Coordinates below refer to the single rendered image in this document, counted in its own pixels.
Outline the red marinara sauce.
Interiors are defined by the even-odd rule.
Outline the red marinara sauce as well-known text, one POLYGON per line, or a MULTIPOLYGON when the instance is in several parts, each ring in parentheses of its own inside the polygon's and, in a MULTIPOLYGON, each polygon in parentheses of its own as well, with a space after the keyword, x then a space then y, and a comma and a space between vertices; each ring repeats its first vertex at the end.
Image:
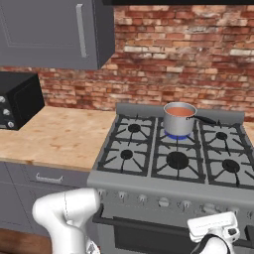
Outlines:
POLYGON ((170 107, 167 112, 174 116, 190 117, 193 115, 193 111, 185 107, 170 107))

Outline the grey drawer front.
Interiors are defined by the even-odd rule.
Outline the grey drawer front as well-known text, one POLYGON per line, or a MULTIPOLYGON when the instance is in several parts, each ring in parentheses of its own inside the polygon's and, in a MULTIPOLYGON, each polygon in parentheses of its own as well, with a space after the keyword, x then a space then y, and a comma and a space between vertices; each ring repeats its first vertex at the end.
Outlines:
POLYGON ((26 174, 30 182, 40 183, 36 180, 36 174, 40 173, 41 177, 58 179, 63 176, 63 182, 59 185, 57 184, 47 184, 62 187, 74 187, 83 188, 86 186, 86 181, 88 177, 87 172, 80 172, 74 170, 50 168, 50 167, 40 167, 34 165, 25 165, 23 167, 23 172, 26 174))

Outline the blue burner flame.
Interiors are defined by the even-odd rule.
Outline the blue burner flame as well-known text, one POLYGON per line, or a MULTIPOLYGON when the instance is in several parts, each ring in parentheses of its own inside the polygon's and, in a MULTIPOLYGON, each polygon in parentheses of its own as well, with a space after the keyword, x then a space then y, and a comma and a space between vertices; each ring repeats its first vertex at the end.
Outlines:
POLYGON ((172 135, 172 134, 169 134, 168 132, 164 131, 165 135, 171 139, 174 139, 174 140, 185 140, 187 139, 191 133, 189 133, 188 135, 181 135, 181 136, 177 136, 177 135, 172 135))

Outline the black toaster oven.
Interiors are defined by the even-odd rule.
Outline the black toaster oven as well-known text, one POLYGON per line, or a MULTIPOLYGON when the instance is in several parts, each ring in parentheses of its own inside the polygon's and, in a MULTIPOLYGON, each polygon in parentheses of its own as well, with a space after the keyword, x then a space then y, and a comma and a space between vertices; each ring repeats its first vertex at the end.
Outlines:
POLYGON ((0 129, 19 130, 44 106, 36 73, 0 71, 0 129))

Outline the grey oven door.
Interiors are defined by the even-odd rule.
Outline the grey oven door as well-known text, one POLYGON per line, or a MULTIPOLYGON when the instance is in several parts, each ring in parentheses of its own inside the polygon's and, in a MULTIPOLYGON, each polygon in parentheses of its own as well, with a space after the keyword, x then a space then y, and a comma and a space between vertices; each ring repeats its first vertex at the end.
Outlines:
POLYGON ((189 237, 98 224, 102 254, 191 254, 189 237))

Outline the grey narrow base cupboard panel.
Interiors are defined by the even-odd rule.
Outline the grey narrow base cupboard panel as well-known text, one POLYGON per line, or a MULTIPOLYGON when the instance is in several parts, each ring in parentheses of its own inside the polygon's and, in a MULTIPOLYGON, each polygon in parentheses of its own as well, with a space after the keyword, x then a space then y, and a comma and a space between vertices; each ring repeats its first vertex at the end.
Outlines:
POLYGON ((0 162, 0 228, 33 232, 29 218, 4 162, 0 162))

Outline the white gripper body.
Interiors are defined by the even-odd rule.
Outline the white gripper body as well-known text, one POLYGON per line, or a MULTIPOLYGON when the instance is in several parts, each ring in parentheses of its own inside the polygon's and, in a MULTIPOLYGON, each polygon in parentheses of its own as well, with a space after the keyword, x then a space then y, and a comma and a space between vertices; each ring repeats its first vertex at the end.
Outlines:
POLYGON ((237 218, 232 211, 189 219, 188 227, 193 242, 199 242, 208 233, 216 234, 230 243, 240 236, 237 218))

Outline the grey gas stove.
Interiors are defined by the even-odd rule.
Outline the grey gas stove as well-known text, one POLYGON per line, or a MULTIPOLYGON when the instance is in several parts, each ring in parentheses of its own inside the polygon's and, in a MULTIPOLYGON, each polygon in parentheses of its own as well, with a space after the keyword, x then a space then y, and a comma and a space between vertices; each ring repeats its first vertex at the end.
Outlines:
POLYGON ((194 120, 190 136, 174 140, 164 133, 160 106, 120 103, 116 118, 87 179, 91 188, 106 190, 102 216, 188 228, 188 220, 238 207, 239 239, 254 226, 254 146, 243 127, 241 111, 201 109, 198 116, 215 125, 194 120), (127 192, 124 200, 120 191, 127 192), (147 197, 145 203, 138 199, 147 197), (160 197, 170 205, 161 207, 160 197), (181 210, 180 203, 191 205, 181 210))

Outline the grey wall cupboard door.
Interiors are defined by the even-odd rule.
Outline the grey wall cupboard door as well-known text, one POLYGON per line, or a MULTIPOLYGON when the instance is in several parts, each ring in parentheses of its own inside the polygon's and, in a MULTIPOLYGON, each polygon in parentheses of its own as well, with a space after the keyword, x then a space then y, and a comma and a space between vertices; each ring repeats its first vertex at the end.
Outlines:
POLYGON ((0 0, 0 64, 96 68, 92 0, 0 0), (80 52, 76 4, 83 4, 86 58, 80 52))

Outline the black range hood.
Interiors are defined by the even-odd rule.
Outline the black range hood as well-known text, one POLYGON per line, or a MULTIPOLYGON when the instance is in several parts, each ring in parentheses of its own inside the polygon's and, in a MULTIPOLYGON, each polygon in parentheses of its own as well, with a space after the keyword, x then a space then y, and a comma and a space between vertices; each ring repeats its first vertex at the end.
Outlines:
POLYGON ((104 5, 254 5, 254 0, 102 0, 104 5))

